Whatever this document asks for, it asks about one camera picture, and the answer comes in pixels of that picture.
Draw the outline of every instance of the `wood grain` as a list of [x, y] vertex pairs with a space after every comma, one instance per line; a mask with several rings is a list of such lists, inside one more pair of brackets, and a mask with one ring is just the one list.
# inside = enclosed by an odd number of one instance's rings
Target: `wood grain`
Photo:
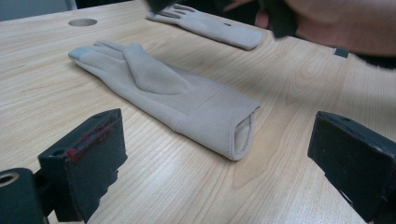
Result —
[[[129, 159], [90, 223], [364, 223], [306, 152], [319, 110], [395, 141], [394, 71], [303, 40], [275, 41], [264, 30], [262, 43], [243, 51], [147, 21], [145, 13], [133, 1], [0, 22], [0, 170], [37, 171], [40, 152], [91, 115], [119, 107]], [[67, 24], [78, 18], [98, 23]], [[228, 161], [67, 58], [99, 39], [140, 43], [166, 63], [259, 100], [251, 151]], [[49, 220], [57, 223], [54, 214]]]

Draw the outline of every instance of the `person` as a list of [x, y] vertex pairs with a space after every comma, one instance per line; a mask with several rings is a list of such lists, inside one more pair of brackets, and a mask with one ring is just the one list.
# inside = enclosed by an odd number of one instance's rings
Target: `person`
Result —
[[[251, 1], [233, 0], [225, 11]], [[295, 12], [297, 36], [321, 45], [348, 49], [369, 63], [386, 61], [385, 67], [396, 67], [395, 0], [284, 1]], [[263, 10], [256, 15], [256, 25], [261, 28], [267, 28], [269, 20]]]

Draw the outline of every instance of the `black clamp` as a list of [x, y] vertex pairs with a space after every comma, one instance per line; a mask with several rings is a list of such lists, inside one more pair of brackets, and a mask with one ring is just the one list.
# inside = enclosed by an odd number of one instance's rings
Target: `black clamp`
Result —
[[366, 222], [396, 223], [396, 143], [352, 119], [319, 111], [308, 157]]
[[41, 169], [0, 172], [1, 223], [87, 222], [126, 161], [120, 109], [90, 117], [38, 156]]

